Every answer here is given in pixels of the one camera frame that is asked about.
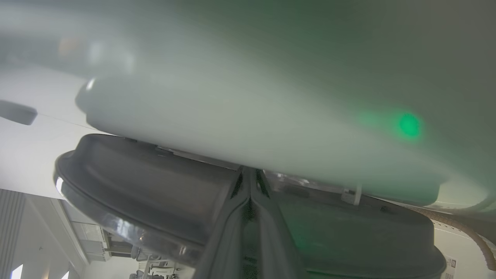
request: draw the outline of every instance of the ceiling light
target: ceiling light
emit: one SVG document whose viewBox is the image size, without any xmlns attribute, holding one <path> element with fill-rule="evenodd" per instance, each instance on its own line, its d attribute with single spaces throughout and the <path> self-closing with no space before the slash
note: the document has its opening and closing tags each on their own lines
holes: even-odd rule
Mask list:
<svg viewBox="0 0 496 279">
<path fill-rule="evenodd" d="M 23 265 L 20 265 L 18 268 L 14 269 L 14 271 L 12 272 L 12 275 L 10 276 L 10 279 L 21 279 L 22 266 Z"/>
</svg>

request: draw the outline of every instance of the white ceiling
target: white ceiling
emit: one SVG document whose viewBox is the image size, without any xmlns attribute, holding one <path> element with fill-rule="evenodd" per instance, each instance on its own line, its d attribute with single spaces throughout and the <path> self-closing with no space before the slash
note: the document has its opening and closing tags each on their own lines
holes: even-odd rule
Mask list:
<svg viewBox="0 0 496 279">
<path fill-rule="evenodd" d="M 61 199 L 52 179 L 55 159 L 82 136 L 99 133 L 74 103 L 84 83 L 34 65 L 0 69 L 0 99 L 38 110 L 30 126 L 0 118 L 0 188 Z"/>
<path fill-rule="evenodd" d="M 62 201 L 62 206 L 65 209 L 65 213 L 67 214 L 67 217 L 69 218 L 70 221 L 97 225 L 95 221 L 88 218 L 86 215 L 84 215 L 79 210 L 74 208 L 68 202 Z"/>
</svg>

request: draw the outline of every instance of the green led light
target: green led light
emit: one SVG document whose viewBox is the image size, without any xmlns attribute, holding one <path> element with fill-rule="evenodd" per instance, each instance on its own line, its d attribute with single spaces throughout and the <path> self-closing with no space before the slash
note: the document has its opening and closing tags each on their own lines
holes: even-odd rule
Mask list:
<svg viewBox="0 0 496 279">
<path fill-rule="evenodd" d="M 417 138 L 421 134 L 420 120 L 413 114 L 404 114 L 399 121 L 399 128 L 404 136 Z"/>
</svg>

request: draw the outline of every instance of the white wall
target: white wall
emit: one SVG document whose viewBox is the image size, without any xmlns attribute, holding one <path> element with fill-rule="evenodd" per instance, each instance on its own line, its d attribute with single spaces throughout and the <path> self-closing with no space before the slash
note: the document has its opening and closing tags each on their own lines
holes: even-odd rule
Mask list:
<svg viewBox="0 0 496 279">
<path fill-rule="evenodd" d="M 23 265 L 22 279 L 61 279 L 69 270 L 71 261 L 77 272 L 82 274 L 84 263 L 75 259 L 74 255 L 68 255 L 72 247 L 60 244 L 51 231 L 57 228 L 47 225 L 46 216 L 43 216 L 44 212 L 40 212 L 42 209 L 38 208 L 37 204 L 39 205 L 37 201 L 33 202 L 31 197 L 27 197 L 12 268 Z"/>
<path fill-rule="evenodd" d="M 496 279 L 496 271 L 487 268 L 481 250 L 467 234 L 434 221 L 434 244 L 457 260 L 455 279 Z"/>
<path fill-rule="evenodd" d="M 107 262 L 91 262 L 85 270 L 84 279 L 128 279 L 137 269 L 136 260 L 111 257 Z"/>
</svg>

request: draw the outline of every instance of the brown cable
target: brown cable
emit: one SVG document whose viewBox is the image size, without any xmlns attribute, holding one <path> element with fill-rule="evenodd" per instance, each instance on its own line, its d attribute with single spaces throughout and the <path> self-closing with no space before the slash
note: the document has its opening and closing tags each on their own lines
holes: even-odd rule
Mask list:
<svg viewBox="0 0 496 279">
<path fill-rule="evenodd" d="M 496 271 L 496 260 L 495 260 L 495 256 L 493 255 L 493 252 L 491 251 L 487 243 L 484 241 L 484 239 L 482 239 L 474 230 L 472 230 L 471 228 L 467 227 L 466 225 L 458 221 L 441 216 L 434 211 L 414 208 L 414 207 L 407 207 L 407 208 L 415 212 L 418 212 L 426 216 L 427 218 L 445 223 L 466 233 L 475 241 L 475 243 L 477 243 L 477 246 L 479 246 L 479 248 L 481 249 L 484 258 L 486 259 L 488 269 Z"/>
</svg>

